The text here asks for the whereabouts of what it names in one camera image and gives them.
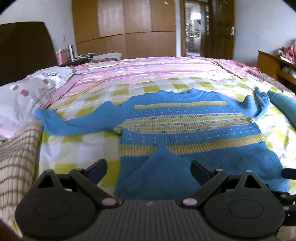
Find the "dark wooden door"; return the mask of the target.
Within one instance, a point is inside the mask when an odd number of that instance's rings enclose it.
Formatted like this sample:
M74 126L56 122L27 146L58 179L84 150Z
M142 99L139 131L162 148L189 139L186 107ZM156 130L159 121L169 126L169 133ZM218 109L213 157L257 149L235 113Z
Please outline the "dark wooden door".
M234 59L235 1L207 1L202 6L201 56Z

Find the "yellow white checkered bedsheet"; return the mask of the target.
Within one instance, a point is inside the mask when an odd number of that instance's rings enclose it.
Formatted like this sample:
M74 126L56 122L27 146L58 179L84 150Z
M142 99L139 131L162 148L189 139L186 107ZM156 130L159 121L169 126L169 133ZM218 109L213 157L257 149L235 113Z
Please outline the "yellow white checkered bedsheet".
M230 77L219 80L201 77L166 78L143 83L113 84L87 92L57 110L50 109L56 111L62 120L67 121L90 114L106 101L119 105L133 96L156 93L161 90L179 93L198 89L205 92L218 92L241 102L245 97L254 95L256 88L266 94L271 90L292 97L290 93L281 91L279 87L251 78ZM268 149L278 156L283 169L295 168L295 128L285 115L270 101L266 114L256 123ZM108 131L53 136L43 130L38 152L39 172L52 169L56 174L66 174L75 168L87 168L96 161L105 159L107 173L100 182L100 187L114 195L120 169L119 139L119 134ZM288 192L295 193L295 180L290 180Z

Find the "pink floral clothes pile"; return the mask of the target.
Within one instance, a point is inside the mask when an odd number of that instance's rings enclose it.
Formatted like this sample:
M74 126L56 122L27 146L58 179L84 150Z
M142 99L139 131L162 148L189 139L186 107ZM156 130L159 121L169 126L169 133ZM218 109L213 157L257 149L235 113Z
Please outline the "pink floral clothes pile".
M284 57L290 63L295 65L296 60L296 46L295 41L290 46L281 47L277 51L278 55Z

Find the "blue striped knit sweater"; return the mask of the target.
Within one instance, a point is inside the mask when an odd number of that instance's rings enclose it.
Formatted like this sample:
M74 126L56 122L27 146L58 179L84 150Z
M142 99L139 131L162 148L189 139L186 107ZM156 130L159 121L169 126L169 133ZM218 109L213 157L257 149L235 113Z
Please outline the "blue striped knit sweater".
M241 102L218 92L161 90L119 105L106 101L66 121L52 109L37 109L35 117L53 136L119 134L114 196L164 200L185 198L201 187L191 175L192 161L230 175L251 170L267 185L281 178L280 160L256 123L269 105L269 96L258 88Z

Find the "dark wooden headboard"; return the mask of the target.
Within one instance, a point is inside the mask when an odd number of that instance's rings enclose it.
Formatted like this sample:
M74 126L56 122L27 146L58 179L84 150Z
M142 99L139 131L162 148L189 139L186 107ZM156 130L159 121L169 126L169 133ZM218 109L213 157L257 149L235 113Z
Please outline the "dark wooden headboard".
M52 39L43 22L1 24L0 55L1 86L58 65Z

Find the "white folded cloth on nightstand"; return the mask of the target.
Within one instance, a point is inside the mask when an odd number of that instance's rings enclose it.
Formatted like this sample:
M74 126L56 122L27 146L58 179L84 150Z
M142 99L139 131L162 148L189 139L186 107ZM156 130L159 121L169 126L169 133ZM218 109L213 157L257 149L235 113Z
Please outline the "white folded cloth on nightstand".
M121 60L122 54L119 52L112 52L112 53L106 53L101 55L94 55L92 57L92 61L101 61L101 60L107 60L107 59L116 59L117 61Z

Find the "silver metal thermos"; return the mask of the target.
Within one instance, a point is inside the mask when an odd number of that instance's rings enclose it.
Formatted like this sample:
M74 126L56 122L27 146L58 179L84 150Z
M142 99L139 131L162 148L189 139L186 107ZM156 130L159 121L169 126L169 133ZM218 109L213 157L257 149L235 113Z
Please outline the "silver metal thermos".
M68 45L67 48L68 48L69 60L73 62L75 60L74 47L73 45Z

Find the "wooden side cabinet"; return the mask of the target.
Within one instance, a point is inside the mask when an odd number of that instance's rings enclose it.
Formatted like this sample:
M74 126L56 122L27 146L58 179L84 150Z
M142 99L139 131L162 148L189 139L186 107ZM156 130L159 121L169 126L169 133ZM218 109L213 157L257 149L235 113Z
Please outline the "wooden side cabinet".
M292 73L295 72L295 65L280 57L258 51L257 68L295 93L295 77L289 73L291 70Z

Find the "wooden wardrobe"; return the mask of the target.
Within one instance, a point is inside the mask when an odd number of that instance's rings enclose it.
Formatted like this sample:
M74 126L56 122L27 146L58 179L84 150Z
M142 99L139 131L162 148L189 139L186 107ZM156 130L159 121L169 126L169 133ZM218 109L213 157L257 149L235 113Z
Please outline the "wooden wardrobe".
M78 54L176 56L174 1L72 1Z

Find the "pink storage box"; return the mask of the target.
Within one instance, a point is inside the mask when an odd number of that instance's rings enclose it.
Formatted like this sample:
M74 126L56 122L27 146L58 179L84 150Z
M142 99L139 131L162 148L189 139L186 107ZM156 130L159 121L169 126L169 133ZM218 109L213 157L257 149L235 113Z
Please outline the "pink storage box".
M69 51L67 48L55 52L58 65L62 65L69 60Z

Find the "beige brown striped knit garment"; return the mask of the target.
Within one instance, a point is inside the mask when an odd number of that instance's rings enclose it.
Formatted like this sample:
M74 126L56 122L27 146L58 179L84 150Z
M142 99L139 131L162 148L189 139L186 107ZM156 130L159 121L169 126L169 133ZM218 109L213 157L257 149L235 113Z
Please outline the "beige brown striped knit garment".
M16 227L15 210L33 183L42 132L42 123L33 120L1 144L1 220L11 227Z

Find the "pink striped quilt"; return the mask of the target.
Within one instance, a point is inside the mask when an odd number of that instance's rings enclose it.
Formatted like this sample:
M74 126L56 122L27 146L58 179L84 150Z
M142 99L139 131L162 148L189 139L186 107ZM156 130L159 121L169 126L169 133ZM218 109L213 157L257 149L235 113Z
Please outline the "pink striped quilt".
M80 92L91 92L113 84L149 82L165 77L197 76L215 80L226 74L245 78L250 73L259 74L256 67L234 60L205 57L147 57L109 61L101 64L83 64L72 68L74 74L50 102L57 106L66 97Z

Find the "grey pillow with pink dots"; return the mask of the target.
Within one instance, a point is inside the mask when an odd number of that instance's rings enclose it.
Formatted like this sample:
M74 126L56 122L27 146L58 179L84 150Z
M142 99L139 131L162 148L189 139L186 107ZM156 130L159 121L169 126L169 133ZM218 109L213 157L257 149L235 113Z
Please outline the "grey pillow with pink dots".
M12 137L25 123L32 121L34 111L73 74L69 67L54 66L1 86L1 138Z

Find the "teal folded garment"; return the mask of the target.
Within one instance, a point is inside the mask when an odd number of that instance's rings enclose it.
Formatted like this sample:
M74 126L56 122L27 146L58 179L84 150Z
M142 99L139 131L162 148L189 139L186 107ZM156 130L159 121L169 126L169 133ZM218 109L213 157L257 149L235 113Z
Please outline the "teal folded garment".
M290 121L295 128L296 125L296 103L295 98L285 96L282 93L276 93L271 90L267 92L271 103L276 106Z

